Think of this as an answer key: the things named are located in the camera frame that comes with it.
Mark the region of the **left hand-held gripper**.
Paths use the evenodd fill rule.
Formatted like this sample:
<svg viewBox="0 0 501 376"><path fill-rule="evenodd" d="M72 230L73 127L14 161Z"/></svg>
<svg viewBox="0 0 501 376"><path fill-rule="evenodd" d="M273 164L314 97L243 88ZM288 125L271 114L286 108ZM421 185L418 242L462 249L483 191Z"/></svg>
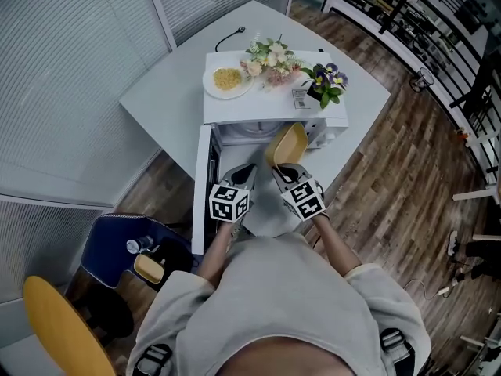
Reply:
<svg viewBox="0 0 501 376"><path fill-rule="evenodd" d="M242 222L251 209L251 190L257 175L256 164L242 164L228 170L220 184L214 184L208 198L211 219L233 224L231 241L240 238Z"/></svg>

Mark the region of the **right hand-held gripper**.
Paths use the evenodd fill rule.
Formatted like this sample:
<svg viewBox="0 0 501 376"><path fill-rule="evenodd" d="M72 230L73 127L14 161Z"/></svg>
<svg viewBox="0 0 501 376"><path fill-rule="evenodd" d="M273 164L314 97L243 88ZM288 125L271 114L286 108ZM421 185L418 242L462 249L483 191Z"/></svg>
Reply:
<svg viewBox="0 0 501 376"><path fill-rule="evenodd" d="M279 189L287 190L281 197L300 220L308 220L326 210L319 185L303 166L279 164L272 168L272 175ZM290 183L300 184L289 189Z"/></svg>

